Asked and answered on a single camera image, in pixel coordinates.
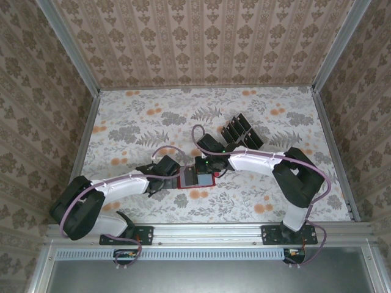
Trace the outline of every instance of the floral patterned surface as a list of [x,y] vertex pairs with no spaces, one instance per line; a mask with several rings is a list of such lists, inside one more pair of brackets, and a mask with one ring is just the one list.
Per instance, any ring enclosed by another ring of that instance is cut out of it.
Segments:
[[[332,192],[315,205],[313,220],[349,220],[308,87],[102,92],[83,174],[102,179],[130,172],[150,163],[152,152],[163,145],[180,147],[194,162],[199,151],[191,142],[193,125],[204,125],[224,142],[221,127],[239,113],[261,135],[262,150],[298,147],[331,177]],[[159,152],[165,154],[183,163],[176,151]],[[286,205],[274,178],[227,172],[215,187],[164,190],[151,198],[132,195],[103,209],[119,209],[137,223],[279,222]]]

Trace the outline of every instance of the purple cable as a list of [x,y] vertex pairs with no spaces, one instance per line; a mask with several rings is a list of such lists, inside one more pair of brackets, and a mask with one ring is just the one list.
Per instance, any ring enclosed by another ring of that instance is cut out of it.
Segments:
[[[179,151],[182,156],[183,156],[183,162],[185,164],[185,167],[182,169],[184,170],[188,165],[187,165],[187,160],[186,160],[186,154],[179,148],[177,148],[176,146],[173,146],[173,145],[164,145],[164,146],[161,146],[160,148],[158,148],[153,154],[152,156],[155,156],[155,154],[161,150],[162,148],[173,148],[177,151]],[[92,189],[94,188],[97,188],[97,187],[100,187],[102,185],[105,185],[105,184],[110,184],[110,183],[114,183],[114,182],[117,182],[117,181],[120,181],[120,180],[124,180],[124,179],[131,179],[131,178],[156,178],[156,179],[174,179],[174,178],[177,178],[179,177],[181,174],[180,172],[176,175],[172,175],[172,176],[159,176],[159,175],[145,175],[145,174],[135,174],[135,175],[130,175],[130,174],[125,174],[125,175],[121,175],[121,176],[118,176],[118,177],[114,177],[114,178],[111,178],[111,179],[107,179],[107,180],[103,180],[103,182],[99,182],[99,183],[96,183],[94,185],[91,185],[90,187],[84,189],[72,202],[71,204],[69,205],[69,207],[67,208],[67,210],[65,211],[64,213],[64,216],[62,217],[61,219],[61,222],[60,222],[60,233],[61,233],[61,236],[63,238],[68,238],[67,235],[65,235],[64,233],[64,225],[65,225],[65,221],[67,220],[68,216],[69,216],[69,213],[70,211],[74,208],[74,206],[76,205],[76,203],[86,194],[88,193],[89,191],[91,191]]]
[[270,157],[270,158],[286,160],[286,161],[289,161],[289,162],[292,162],[292,163],[299,164],[299,165],[305,166],[307,168],[310,168],[310,169],[314,170],[315,172],[317,172],[319,175],[321,175],[326,180],[326,182],[327,182],[327,189],[326,189],[326,191],[323,194],[321,194],[319,197],[317,197],[317,198],[315,198],[315,199],[313,199],[311,201],[310,206],[309,206],[308,211],[307,211],[307,214],[305,215],[305,220],[310,225],[313,225],[314,227],[321,229],[323,231],[323,233],[324,233],[324,237],[323,237],[322,243],[319,246],[318,251],[309,260],[302,262],[300,264],[300,266],[303,266],[304,264],[308,264],[311,261],[313,261],[316,258],[316,256],[318,256],[320,251],[323,249],[324,244],[326,243],[327,232],[326,232],[326,230],[323,227],[321,227],[321,226],[319,226],[317,224],[312,223],[308,219],[308,217],[310,216],[310,213],[312,211],[313,204],[316,203],[317,201],[321,200],[322,198],[326,197],[330,193],[330,191],[331,191],[331,181],[330,181],[330,178],[327,177],[326,174],[324,174],[321,170],[319,170],[318,168],[316,168],[313,165],[310,165],[310,164],[308,164],[306,162],[302,162],[302,161],[299,161],[299,160],[296,160],[296,159],[292,159],[290,157],[281,156],[281,155],[278,155],[278,154],[270,154],[270,153],[265,153],[265,152],[262,152],[262,151],[251,151],[251,150],[247,150],[247,151],[231,151],[231,152],[227,152],[227,153],[214,153],[212,151],[205,150],[204,148],[200,147],[197,144],[196,138],[194,137],[194,130],[196,130],[196,128],[198,128],[198,127],[202,129],[202,135],[205,134],[205,128],[202,125],[200,125],[200,124],[194,125],[193,128],[191,129],[191,139],[192,139],[193,143],[196,145],[196,147],[200,151],[202,151],[203,153],[211,154],[213,156],[226,156],[228,154],[253,154],[253,155],[256,155],[256,156]]
[[[133,239],[129,239],[129,238],[114,237],[114,236],[109,235],[109,234],[105,234],[105,236],[108,237],[108,238],[110,238],[110,239],[113,239],[113,240],[127,241],[127,242],[132,242],[132,243],[137,244],[137,248],[138,248],[137,250],[138,250],[138,252],[137,252],[136,256],[134,257],[134,259],[133,259],[131,262],[129,262],[126,266],[131,266],[131,265],[134,264],[134,263],[137,261],[137,259],[140,257],[141,251],[142,251],[142,246],[141,246],[141,243],[140,243],[140,242],[138,242],[138,241],[136,241],[136,240],[133,240]],[[125,253],[127,253],[127,251],[118,251],[117,254],[115,255],[114,262],[115,262],[115,264],[116,264],[117,266],[121,266],[121,265],[118,263],[118,257],[119,257],[120,255],[124,255]]]

